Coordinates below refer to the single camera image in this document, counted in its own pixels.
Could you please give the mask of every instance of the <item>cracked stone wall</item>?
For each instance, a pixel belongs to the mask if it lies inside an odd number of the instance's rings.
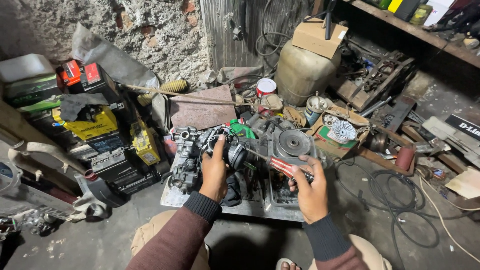
[[[69,59],[77,22],[153,70],[196,83],[209,60],[199,0],[2,0],[0,58]]]

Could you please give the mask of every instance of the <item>beige trousers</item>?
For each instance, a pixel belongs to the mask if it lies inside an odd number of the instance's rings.
[[[137,229],[131,246],[132,257],[135,256],[135,254],[137,254],[140,249],[160,231],[160,229],[162,229],[162,227],[173,216],[173,214],[175,214],[175,212],[176,210],[162,212],[152,217],[149,223],[144,224]],[[392,269],[390,263],[385,260],[380,253],[378,253],[377,249],[370,244],[370,242],[352,234],[349,235],[349,238],[352,244],[357,248],[359,257],[365,262],[370,270]],[[208,266],[208,255],[205,245],[202,245],[198,251],[197,258],[195,258],[195,262],[193,262],[192,265],[192,270],[210,270],[210,267]],[[315,260],[313,260],[309,270],[317,270],[317,267],[315,266]]]

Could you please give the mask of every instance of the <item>yellow spring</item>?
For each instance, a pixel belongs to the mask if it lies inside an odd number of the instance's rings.
[[[179,93],[187,89],[187,81],[186,80],[175,80],[160,86],[160,90],[172,93]],[[142,94],[137,97],[138,103],[142,106],[147,106],[148,104],[152,103],[152,94]]]

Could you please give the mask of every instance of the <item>black tripod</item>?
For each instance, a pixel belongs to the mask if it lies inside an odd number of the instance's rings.
[[[308,20],[311,20],[313,18],[319,18],[322,17],[325,14],[324,18],[324,23],[322,25],[322,28],[325,28],[325,40],[329,40],[331,37],[331,27],[332,27],[332,11],[333,8],[336,5],[336,0],[330,0],[328,3],[327,9],[323,12],[320,12],[316,15],[310,16],[306,19],[303,20],[303,22],[307,22]]]

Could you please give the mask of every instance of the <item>carburetor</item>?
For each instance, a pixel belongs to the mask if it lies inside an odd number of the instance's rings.
[[[248,156],[246,144],[231,132],[226,125],[198,131],[193,126],[176,127],[172,132],[172,141],[177,144],[177,156],[173,166],[171,183],[178,187],[183,194],[191,193],[198,183],[199,173],[202,170],[201,156],[205,152],[212,156],[213,148],[218,137],[225,135],[223,159],[232,169],[243,168]]]

